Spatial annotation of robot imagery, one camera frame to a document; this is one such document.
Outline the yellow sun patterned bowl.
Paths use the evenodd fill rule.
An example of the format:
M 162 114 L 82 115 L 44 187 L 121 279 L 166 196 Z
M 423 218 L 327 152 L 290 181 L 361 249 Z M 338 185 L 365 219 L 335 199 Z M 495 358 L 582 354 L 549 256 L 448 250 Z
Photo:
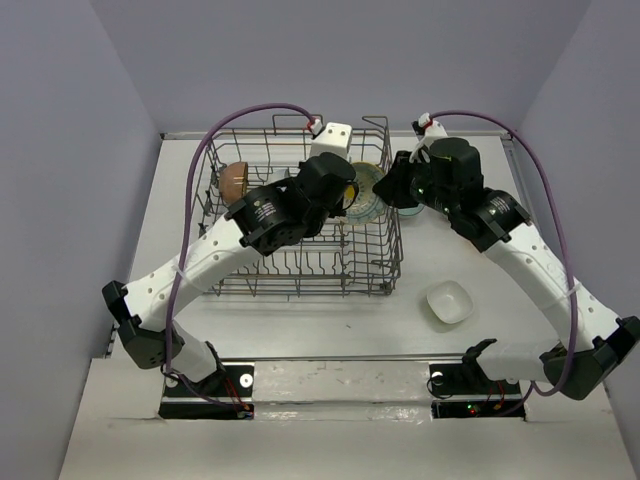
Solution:
M 368 162 L 355 162 L 352 166 L 356 172 L 355 185 L 345 192 L 345 215 L 339 220 L 343 224 L 359 226 L 374 222 L 386 210 L 386 204 L 373 192 L 385 172 Z

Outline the brown wooden bowl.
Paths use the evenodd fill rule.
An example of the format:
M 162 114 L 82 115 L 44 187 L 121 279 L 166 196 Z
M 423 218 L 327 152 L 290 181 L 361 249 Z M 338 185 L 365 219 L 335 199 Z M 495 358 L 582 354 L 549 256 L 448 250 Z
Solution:
M 248 189 L 249 164 L 234 162 L 229 164 L 219 177 L 219 192 L 222 201 L 231 205 L 240 200 Z

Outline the white round bowl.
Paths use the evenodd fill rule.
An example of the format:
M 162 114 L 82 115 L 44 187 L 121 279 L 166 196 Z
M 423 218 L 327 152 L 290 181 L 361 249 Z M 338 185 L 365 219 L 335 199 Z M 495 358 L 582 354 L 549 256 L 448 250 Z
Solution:
M 269 183 L 275 183 L 290 177 L 290 170 L 288 168 L 281 168 L 274 170 L 269 176 Z

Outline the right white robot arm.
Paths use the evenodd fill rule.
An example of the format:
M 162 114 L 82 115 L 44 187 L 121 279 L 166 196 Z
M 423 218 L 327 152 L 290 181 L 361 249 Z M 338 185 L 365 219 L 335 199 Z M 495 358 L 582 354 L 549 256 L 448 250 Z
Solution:
M 374 193 L 398 209 L 424 205 L 499 266 L 555 330 L 554 345 L 488 338 L 470 347 L 462 384 L 482 392 L 497 380 L 544 382 L 585 399 L 639 343 L 639 319 L 621 317 L 567 273 L 530 214 L 509 193 L 485 186 L 479 151 L 458 137 L 400 150 Z

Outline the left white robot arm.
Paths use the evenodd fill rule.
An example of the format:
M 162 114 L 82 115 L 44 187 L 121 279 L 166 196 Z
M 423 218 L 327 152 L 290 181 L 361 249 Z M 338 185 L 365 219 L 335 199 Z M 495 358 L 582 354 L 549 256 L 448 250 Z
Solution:
M 158 368 L 198 395 L 213 395 L 226 380 L 226 368 L 214 346 L 189 334 L 176 315 L 229 274 L 317 235 L 327 219 L 344 215 L 344 194 L 355 178 L 344 158 L 313 156 L 295 176 L 250 190 L 152 273 L 107 284 L 103 298 L 134 363 Z

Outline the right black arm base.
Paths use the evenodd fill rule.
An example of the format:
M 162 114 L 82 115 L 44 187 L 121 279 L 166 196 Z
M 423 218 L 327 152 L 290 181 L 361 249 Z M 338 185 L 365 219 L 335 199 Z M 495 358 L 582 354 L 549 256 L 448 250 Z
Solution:
M 457 362 L 429 365 L 426 388 L 436 420 L 515 417 L 525 418 L 521 387 L 505 379 L 490 380 L 478 358 L 495 339 L 470 347 Z

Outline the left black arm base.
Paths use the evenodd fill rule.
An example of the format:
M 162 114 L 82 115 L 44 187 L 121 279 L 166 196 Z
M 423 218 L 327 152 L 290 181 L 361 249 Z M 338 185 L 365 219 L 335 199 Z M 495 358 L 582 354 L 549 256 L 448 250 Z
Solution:
M 212 393 L 202 393 L 194 384 L 166 378 L 158 415 L 166 420 L 253 420 L 255 364 L 230 362 L 226 378 Z

